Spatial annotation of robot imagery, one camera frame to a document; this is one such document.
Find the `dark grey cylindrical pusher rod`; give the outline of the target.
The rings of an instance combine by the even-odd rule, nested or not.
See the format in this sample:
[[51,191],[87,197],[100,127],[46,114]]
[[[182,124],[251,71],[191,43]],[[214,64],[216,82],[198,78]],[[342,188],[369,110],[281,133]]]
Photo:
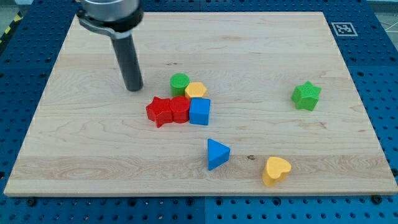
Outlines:
[[111,42],[126,89],[128,91],[141,90],[143,80],[132,35],[123,39],[112,39]]

